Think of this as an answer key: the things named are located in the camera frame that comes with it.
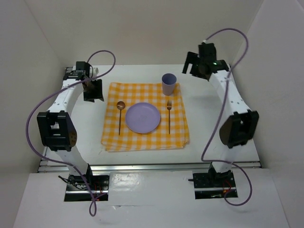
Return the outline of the copper spoon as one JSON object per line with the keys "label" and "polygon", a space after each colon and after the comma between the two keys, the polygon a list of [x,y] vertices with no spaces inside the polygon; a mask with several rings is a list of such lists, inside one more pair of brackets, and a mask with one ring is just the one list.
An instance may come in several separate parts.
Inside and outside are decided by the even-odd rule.
{"label": "copper spoon", "polygon": [[125,108],[125,103],[123,101],[119,101],[119,102],[117,102],[116,107],[119,110],[119,128],[118,128],[118,134],[120,135],[120,132],[121,132],[122,110]]}

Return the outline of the yellow white checkered cloth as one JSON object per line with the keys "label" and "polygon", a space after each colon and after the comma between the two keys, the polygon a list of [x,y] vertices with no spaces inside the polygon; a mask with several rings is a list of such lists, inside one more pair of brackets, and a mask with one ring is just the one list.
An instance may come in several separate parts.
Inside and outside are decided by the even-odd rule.
{"label": "yellow white checkered cloth", "polygon": [[[168,131],[167,102],[171,100],[171,134]],[[121,132],[119,128],[119,110],[117,102],[123,101]],[[158,127],[146,134],[131,131],[125,122],[129,107],[146,102],[160,111],[161,121]],[[107,108],[104,116],[101,139],[103,148],[108,152],[165,150],[183,148],[190,140],[186,112],[181,95],[180,84],[176,84],[173,94],[165,96],[162,84],[111,83],[108,91]]]}

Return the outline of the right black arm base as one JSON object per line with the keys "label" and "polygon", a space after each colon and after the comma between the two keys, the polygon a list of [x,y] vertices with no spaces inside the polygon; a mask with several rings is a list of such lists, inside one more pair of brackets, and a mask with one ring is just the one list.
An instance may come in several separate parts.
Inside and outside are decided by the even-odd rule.
{"label": "right black arm base", "polygon": [[212,169],[208,172],[195,172],[188,181],[193,183],[196,200],[220,199],[224,198],[225,194],[227,194],[227,198],[238,197],[232,171],[219,176]]}

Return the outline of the lilac plastic cup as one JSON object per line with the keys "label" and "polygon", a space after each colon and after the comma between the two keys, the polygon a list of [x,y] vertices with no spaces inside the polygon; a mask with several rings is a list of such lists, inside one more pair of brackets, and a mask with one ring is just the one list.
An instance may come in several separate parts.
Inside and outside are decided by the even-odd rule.
{"label": "lilac plastic cup", "polygon": [[161,78],[162,82],[162,92],[166,96],[170,96],[175,88],[177,78],[174,74],[166,73]]}

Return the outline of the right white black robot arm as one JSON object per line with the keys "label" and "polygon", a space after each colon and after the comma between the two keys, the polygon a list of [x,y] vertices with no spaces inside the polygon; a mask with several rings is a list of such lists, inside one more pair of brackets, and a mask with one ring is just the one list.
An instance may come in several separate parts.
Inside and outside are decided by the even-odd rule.
{"label": "right white black robot arm", "polygon": [[259,114],[252,111],[244,102],[233,82],[230,67],[225,60],[217,59],[213,43],[202,42],[199,52],[188,52],[182,73],[207,80],[216,90],[222,107],[221,118],[217,121],[214,136],[222,143],[219,159],[211,162],[211,172],[207,175],[208,183],[218,186],[224,180],[224,174],[232,168],[237,154],[252,140]]}

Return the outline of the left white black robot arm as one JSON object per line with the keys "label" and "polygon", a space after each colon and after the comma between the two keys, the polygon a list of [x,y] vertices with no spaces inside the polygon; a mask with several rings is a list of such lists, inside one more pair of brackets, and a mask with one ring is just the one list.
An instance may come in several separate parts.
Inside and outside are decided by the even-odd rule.
{"label": "left white black robot arm", "polygon": [[68,67],[62,84],[65,91],[58,94],[47,111],[37,115],[42,144],[54,151],[63,162],[78,168],[81,175],[77,178],[77,184],[84,190],[94,185],[94,177],[90,175],[89,164],[82,158],[76,147],[77,132],[70,115],[80,95],[83,95],[83,100],[87,102],[104,101],[102,80],[71,85],[97,74],[98,69],[84,61],[76,62],[75,69]]}

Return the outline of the copper fork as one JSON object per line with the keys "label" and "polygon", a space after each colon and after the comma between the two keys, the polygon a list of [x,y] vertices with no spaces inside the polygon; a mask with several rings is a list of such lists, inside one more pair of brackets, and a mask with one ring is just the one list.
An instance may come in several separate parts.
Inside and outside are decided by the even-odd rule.
{"label": "copper fork", "polygon": [[171,109],[172,109],[172,103],[171,103],[171,100],[168,100],[167,110],[168,110],[168,131],[169,131],[169,134],[171,134]]}

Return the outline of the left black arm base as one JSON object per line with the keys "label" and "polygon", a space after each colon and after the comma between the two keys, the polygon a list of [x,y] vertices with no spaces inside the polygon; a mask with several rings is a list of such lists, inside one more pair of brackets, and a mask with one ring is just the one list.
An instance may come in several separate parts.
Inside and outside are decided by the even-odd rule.
{"label": "left black arm base", "polygon": [[[65,202],[91,201],[87,185],[80,176],[69,175],[58,177],[66,184]],[[86,179],[94,198],[97,201],[108,201],[110,175],[91,175]]]}

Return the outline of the lilac plastic plate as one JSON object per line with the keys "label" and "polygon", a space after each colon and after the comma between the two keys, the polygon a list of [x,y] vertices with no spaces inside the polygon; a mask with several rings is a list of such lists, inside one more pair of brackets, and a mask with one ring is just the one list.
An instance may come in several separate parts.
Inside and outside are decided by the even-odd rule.
{"label": "lilac plastic plate", "polygon": [[158,127],[160,121],[160,111],[154,105],[146,102],[132,105],[125,114],[127,127],[135,133],[150,133]]}

